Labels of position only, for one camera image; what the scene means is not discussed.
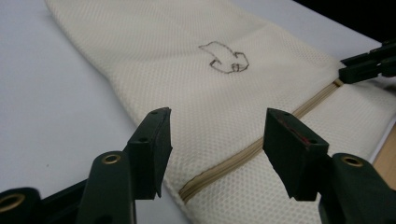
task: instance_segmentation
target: black ink drawing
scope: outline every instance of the black ink drawing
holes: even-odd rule
[[[215,57],[210,66],[221,73],[229,74],[248,69],[248,59],[244,53],[233,52],[229,47],[218,41],[199,46],[199,48]]]

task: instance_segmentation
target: white table surface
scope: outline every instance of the white table surface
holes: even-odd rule
[[[380,46],[289,0],[233,2],[339,60]],[[134,130],[43,0],[0,0],[0,192],[33,187],[44,198],[74,185]],[[161,199],[136,204],[138,223],[188,223],[164,188]]]

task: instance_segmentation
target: zipper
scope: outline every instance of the zipper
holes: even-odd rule
[[[308,100],[306,103],[297,108],[292,115],[297,119],[302,118],[309,111],[319,105],[333,92],[335,92],[344,83],[340,79],[336,79],[333,83],[325,87],[323,90],[318,92],[314,97]],[[248,161],[255,158],[262,151],[262,138],[255,141],[250,146],[231,156],[231,158],[223,161],[222,163],[206,170],[187,182],[183,188],[178,192],[181,200],[187,203],[195,194],[200,192],[202,189],[212,184],[216,180],[236,170],[240,166],[244,165]]]

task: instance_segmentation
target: white mesh bag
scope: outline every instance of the white mesh bag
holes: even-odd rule
[[[77,50],[108,78],[136,125],[153,109],[172,108],[174,149],[164,181],[192,222],[319,222],[315,203],[289,200],[264,153],[189,200],[179,191],[260,139],[267,107],[292,112],[331,84],[339,62],[222,0],[47,5]],[[370,83],[344,85],[303,121],[330,142],[331,153],[368,158],[394,103],[393,95]],[[345,115],[340,125],[332,122],[339,114]]]

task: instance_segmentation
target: brass grommet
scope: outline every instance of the brass grommet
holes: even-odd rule
[[[0,199],[0,213],[4,213],[6,211],[9,211],[9,210],[12,210],[12,209],[18,207],[18,205],[20,205],[24,201],[25,198],[26,197],[20,193],[10,194],[4,198],[1,198]],[[7,200],[13,200],[13,202],[5,203],[5,201],[7,201]]]
[[[120,159],[121,159],[121,156],[116,155],[116,154],[111,154],[111,155],[107,155],[107,156],[103,157],[102,163],[109,165],[109,164],[116,163]]]
[[[363,166],[363,162],[361,162],[361,160],[358,160],[354,157],[350,157],[350,156],[345,156],[343,158],[341,158],[341,160],[351,166],[355,166],[355,167],[362,167]]]

